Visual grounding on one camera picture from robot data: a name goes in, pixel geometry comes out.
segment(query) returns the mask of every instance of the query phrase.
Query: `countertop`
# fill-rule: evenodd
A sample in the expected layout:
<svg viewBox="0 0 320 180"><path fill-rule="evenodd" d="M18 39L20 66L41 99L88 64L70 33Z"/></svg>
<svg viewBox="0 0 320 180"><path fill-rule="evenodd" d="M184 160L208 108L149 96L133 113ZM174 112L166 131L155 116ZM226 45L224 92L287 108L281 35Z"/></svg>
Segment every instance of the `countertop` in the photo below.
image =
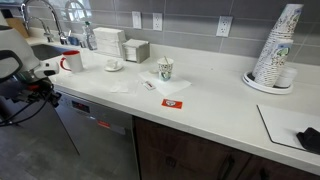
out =
<svg viewBox="0 0 320 180"><path fill-rule="evenodd" d="M27 41L46 43L44 38ZM57 42L51 45L61 46ZM272 143L257 109L257 104L264 104L320 116L320 85L309 83L312 75L305 74L319 73L318 67L292 63L300 74L293 93L272 95L242 82L243 73L252 69L255 58L151 45L151 57L142 64L123 61L122 70L106 72L104 66L111 57L79 50L85 71L72 74L61 69L50 77L56 90L320 175L320 156ZM192 83L167 97L157 90L148 91L138 75L155 68L156 60L163 55L175 60L174 74ZM109 92L118 81L136 80L139 83L134 93ZM161 106L164 98L183 101L182 109Z"/></svg>

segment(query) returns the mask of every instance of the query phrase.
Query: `red sticker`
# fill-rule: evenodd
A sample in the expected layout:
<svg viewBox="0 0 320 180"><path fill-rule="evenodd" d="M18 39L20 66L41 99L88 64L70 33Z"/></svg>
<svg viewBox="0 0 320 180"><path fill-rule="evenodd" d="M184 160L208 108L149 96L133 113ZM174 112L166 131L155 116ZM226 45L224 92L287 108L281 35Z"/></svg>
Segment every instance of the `red sticker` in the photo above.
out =
<svg viewBox="0 0 320 180"><path fill-rule="evenodd" d="M182 108L182 102L181 101L169 100L169 99L163 99L162 106L181 109Z"/></svg>

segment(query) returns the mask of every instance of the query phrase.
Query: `dishwasher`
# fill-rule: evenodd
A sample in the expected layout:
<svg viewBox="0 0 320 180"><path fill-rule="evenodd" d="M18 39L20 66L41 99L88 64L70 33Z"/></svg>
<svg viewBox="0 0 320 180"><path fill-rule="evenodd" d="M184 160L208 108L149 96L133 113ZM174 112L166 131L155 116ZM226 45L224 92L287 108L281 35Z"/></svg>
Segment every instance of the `dishwasher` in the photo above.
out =
<svg viewBox="0 0 320 180"><path fill-rule="evenodd" d="M88 168L107 179L140 179L132 115L57 92L56 111Z"/></svg>

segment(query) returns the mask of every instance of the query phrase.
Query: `outlet cover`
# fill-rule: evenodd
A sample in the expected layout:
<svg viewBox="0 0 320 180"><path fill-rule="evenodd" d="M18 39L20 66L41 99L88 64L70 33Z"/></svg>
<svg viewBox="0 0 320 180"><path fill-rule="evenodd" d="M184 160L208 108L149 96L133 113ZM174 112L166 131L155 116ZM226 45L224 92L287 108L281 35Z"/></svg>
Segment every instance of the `outlet cover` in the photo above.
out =
<svg viewBox="0 0 320 180"><path fill-rule="evenodd" d="M153 13L153 30L162 31L162 14Z"/></svg>
<svg viewBox="0 0 320 180"><path fill-rule="evenodd" d="M220 37L229 36L232 19L233 19L232 16L220 16L216 36L220 36Z"/></svg>
<svg viewBox="0 0 320 180"><path fill-rule="evenodd" d="M132 11L132 24L135 29L142 29L141 12Z"/></svg>

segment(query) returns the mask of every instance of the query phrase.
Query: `cabinet door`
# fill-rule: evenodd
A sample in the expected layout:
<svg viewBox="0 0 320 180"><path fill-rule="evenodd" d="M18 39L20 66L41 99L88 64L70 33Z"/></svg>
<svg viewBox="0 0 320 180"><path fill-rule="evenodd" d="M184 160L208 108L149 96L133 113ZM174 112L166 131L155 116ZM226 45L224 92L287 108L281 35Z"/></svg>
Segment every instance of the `cabinet door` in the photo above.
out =
<svg viewBox="0 0 320 180"><path fill-rule="evenodd" d="M320 180L320 177L271 160L253 156L239 180Z"/></svg>
<svg viewBox="0 0 320 180"><path fill-rule="evenodd" d="M142 179L233 180L250 155L135 118Z"/></svg>

